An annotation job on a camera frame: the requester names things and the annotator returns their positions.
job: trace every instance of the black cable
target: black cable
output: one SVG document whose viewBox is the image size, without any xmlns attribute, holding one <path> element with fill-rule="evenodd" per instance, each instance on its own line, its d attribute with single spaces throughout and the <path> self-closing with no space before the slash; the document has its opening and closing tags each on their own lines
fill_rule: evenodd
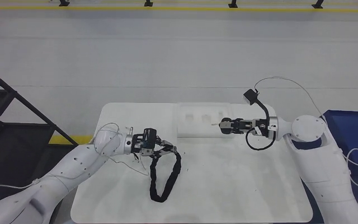
<svg viewBox="0 0 358 224">
<path fill-rule="evenodd" d="M 134 152 L 132 152 L 132 153 L 133 153 L 133 155 L 134 155 L 134 158 L 135 158 L 136 160 L 139 160 L 138 156 L 137 156 Z"/>
<path fill-rule="evenodd" d="M 264 148 L 255 148 L 255 147 L 251 146 L 250 143 L 248 143 L 248 135 L 253 130 L 255 130 L 255 128 L 251 128 L 248 132 L 246 132 L 246 136 L 245 136 L 246 144 L 250 147 L 250 149 L 256 150 L 256 151 L 266 150 L 266 149 L 270 148 L 274 144 L 274 142 L 276 140 L 276 132 L 274 132 L 274 137 L 272 138 L 272 142 L 268 146 L 266 146 Z"/>
</svg>

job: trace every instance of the floor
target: floor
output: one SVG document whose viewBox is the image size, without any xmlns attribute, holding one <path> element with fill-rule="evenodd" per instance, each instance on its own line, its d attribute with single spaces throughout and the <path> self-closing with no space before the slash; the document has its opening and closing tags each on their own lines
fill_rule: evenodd
<svg viewBox="0 0 358 224">
<path fill-rule="evenodd" d="M 291 78 L 318 108 L 358 110 L 358 13 L 0 12 L 0 78 L 68 134 L 93 134 L 108 102 L 236 102 Z M 265 81 L 287 120 L 318 116 L 296 85 Z M 40 122 L 19 103 L 5 122 Z M 69 219 L 65 198 L 57 223 Z"/>
</svg>

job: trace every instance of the black strap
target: black strap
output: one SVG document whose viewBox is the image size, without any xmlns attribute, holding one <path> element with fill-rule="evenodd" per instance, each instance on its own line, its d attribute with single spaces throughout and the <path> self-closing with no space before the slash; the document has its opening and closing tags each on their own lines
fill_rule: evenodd
<svg viewBox="0 0 358 224">
<path fill-rule="evenodd" d="M 150 198 L 155 201 L 155 202 L 165 202 L 167 200 L 167 198 L 170 195 L 170 192 L 173 189 L 173 186 L 175 184 L 175 181 L 178 178 L 178 175 L 180 174 L 180 169 L 181 169 L 181 156 L 179 155 L 178 152 L 175 152 L 175 155 L 177 157 L 177 161 L 174 164 L 173 167 L 173 171 L 170 174 L 166 186 L 164 188 L 163 194 L 160 197 L 157 193 L 157 187 L 156 187 L 156 181 L 157 181 L 157 170 L 156 170 L 156 165 L 157 162 L 159 160 L 159 158 L 161 156 L 153 156 L 153 161 L 152 164 L 150 165 L 150 178 L 152 179 L 150 182 L 150 188 L 149 188 L 149 192 L 150 192 Z"/>
</svg>

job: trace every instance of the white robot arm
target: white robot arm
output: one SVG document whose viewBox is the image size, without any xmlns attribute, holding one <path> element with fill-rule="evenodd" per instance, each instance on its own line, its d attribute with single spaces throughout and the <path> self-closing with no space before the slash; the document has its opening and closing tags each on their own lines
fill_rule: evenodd
<svg viewBox="0 0 358 224">
<path fill-rule="evenodd" d="M 350 171 L 342 150 L 338 147 L 326 123 L 321 118 L 303 115 L 293 122 L 270 117 L 265 106 L 257 99 L 257 93 L 249 90 L 244 97 L 252 105 L 257 103 L 266 119 L 231 120 L 224 118 L 219 127 L 224 134 L 246 133 L 247 144 L 253 150 L 265 150 L 275 140 L 284 139 L 295 161 L 302 181 L 312 192 L 325 224 L 354 224 L 358 222 L 358 204 L 351 187 Z M 265 148 L 254 148 L 248 134 L 271 139 Z M 294 142 L 314 142 L 321 139 L 321 146 L 309 150 L 296 148 Z"/>
<path fill-rule="evenodd" d="M 155 129 L 148 128 L 144 134 L 134 136 L 132 130 L 125 134 L 119 131 L 118 126 L 116 130 L 109 124 L 104 125 L 90 144 L 70 151 L 50 172 L 35 180 L 27 189 L 0 200 L 0 224 L 48 224 L 57 204 L 90 178 L 111 156 L 133 152 L 151 156 L 170 152 L 154 151 L 156 140 L 161 140 L 156 136 Z"/>
</svg>

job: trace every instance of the black metal frame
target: black metal frame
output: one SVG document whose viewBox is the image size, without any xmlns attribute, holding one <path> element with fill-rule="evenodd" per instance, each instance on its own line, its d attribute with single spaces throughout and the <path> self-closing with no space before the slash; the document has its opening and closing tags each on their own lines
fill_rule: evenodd
<svg viewBox="0 0 358 224">
<path fill-rule="evenodd" d="M 34 112 L 38 117 L 40 117 L 44 122 L 50 125 L 55 131 L 61 134 L 65 139 L 67 139 L 71 144 L 77 146 L 77 142 L 73 140 L 69 135 L 67 135 L 62 129 L 57 127 L 50 119 L 48 119 L 43 113 L 41 113 L 36 107 L 34 107 L 30 102 L 28 102 L 25 98 L 23 98 L 16 90 L 14 90 L 11 86 L 9 86 L 4 80 L 0 78 L 0 86 L 4 90 L 0 90 L 2 93 L 7 92 L 5 98 L 0 102 L 0 116 L 4 113 L 6 108 L 12 102 L 13 99 L 17 99 L 22 104 L 24 104 L 27 108 L 29 108 L 32 112 Z"/>
<path fill-rule="evenodd" d="M 153 6 L 153 2 L 151 2 L 150 0 L 145 0 L 144 6 L 151 7 L 151 6 Z"/>
<path fill-rule="evenodd" d="M 231 0 L 231 3 L 229 4 L 229 8 L 237 8 L 236 0 Z"/>
<path fill-rule="evenodd" d="M 313 8 L 323 8 L 322 3 L 324 0 L 317 0 L 316 4 L 313 4 Z"/>
<path fill-rule="evenodd" d="M 66 0 L 60 0 L 60 5 L 59 6 L 68 6 L 69 2 L 66 2 Z"/>
</svg>

